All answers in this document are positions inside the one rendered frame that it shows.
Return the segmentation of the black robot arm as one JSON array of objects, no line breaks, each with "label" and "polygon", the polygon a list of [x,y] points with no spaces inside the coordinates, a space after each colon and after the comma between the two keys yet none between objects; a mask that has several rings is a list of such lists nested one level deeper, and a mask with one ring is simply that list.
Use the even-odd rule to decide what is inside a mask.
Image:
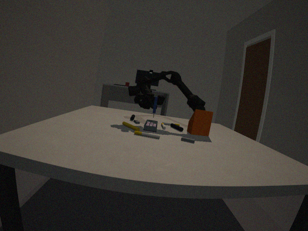
[{"label": "black robot arm", "polygon": [[[168,79],[166,75],[171,74],[171,78]],[[161,73],[151,75],[149,77],[142,76],[138,78],[138,82],[136,86],[129,86],[129,96],[135,96],[137,93],[142,93],[144,89],[150,89],[151,85],[150,83],[153,83],[155,81],[159,80],[165,80],[168,83],[172,83],[176,86],[179,87],[179,89],[182,91],[182,93],[185,95],[187,98],[187,104],[189,107],[193,109],[195,112],[195,109],[199,110],[205,110],[205,102],[200,99],[197,95],[194,95],[191,93],[191,91],[187,88],[187,86],[183,83],[181,80],[181,76],[179,73],[174,72],[174,71],[162,71]],[[140,101],[139,106],[144,108],[144,109],[150,109],[150,107],[146,104],[142,104],[143,101]]]}]

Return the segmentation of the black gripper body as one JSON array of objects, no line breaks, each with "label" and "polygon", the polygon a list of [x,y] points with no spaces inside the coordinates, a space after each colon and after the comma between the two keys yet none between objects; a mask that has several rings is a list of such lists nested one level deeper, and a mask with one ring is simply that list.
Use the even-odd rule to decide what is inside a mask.
[{"label": "black gripper body", "polygon": [[[134,102],[139,104],[140,100],[144,101],[144,98],[146,96],[150,96],[151,101],[153,102],[155,97],[154,97],[154,93],[152,93],[152,90],[150,89],[144,89],[142,93],[137,93],[135,95]],[[165,100],[165,97],[163,95],[158,95],[158,97],[159,97],[159,100],[157,102],[157,105],[162,105]]]}]

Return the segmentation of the keyboard with white letter keys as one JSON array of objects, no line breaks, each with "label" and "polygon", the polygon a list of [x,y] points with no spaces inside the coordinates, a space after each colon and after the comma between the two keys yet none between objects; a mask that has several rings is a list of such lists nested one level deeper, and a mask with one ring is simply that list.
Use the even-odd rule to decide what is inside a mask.
[{"label": "keyboard with white letter keys", "polygon": [[146,120],[143,130],[151,131],[151,132],[157,132],[157,123],[158,123],[158,121]]}]

